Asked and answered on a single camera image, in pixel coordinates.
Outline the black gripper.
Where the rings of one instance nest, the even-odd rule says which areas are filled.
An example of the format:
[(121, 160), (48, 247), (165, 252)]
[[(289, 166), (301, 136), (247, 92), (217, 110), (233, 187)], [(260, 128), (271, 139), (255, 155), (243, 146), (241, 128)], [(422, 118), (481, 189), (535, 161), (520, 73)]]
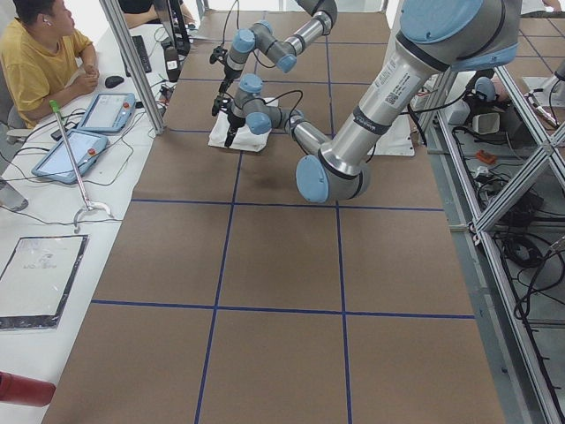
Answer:
[(230, 148), (231, 145), (233, 144), (234, 139), (237, 136), (238, 130), (240, 128), (243, 128), (246, 122), (245, 122), (245, 117), (238, 116), (233, 110), (228, 110), (226, 114), (229, 122), (229, 129), (226, 134), (224, 146), (226, 148)]
[(218, 95), (221, 97), (224, 97), (227, 94), (232, 82), (240, 78), (241, 64), (238, 63), (231, 64), (225, 62), (223, 64), (223, 70), (224, 70), (224, 80), (222, 81), (220, 88), (218, 90)]

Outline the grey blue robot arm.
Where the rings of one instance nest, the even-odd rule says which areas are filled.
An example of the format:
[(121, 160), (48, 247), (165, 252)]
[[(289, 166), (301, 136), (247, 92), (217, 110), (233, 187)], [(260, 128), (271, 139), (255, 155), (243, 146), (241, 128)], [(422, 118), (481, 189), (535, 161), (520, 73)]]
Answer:
[(300, 111), (270, 106), (261, 96), (261, 78), (244, 71), (251, 53), (263, 53), (279, 70), (289, 72), (298, 55), (337, 22), (333, 1), (302, 1), (310, 20), (285, 41), (274, 37), (265, 20), (237, 31), (229, 49), (210, 57), (225, 78), (212, 114), (225, 111), (230, 146), (247, 126), (261, 135), (283, 129), (306, 153), (296, 168), (300, 194), (310, 202), (353, 199), (370, 184), (365, 158), (433, 75), (492, 69), (516, 56), (522, 4), (519, 1), (406, 1), (390, 59), (366, 90), (337, 135), (330, 139)]
[(252, 53), (259, 51), (275, 68), (288, 73), (297, 64), (299, 55), (318, 38), (331, 33), (338, 17), (335, 1), (297, 1), (297, 4), (310, 19), (284, 40), (278, 39), (271, 24), (263, 19), (238, 29), (228, 49), (219, 46), (214, 50), (210, 63), (220, 62), (224, 69), (218, 100), (223, 99), (230, 85), (241, 77)]

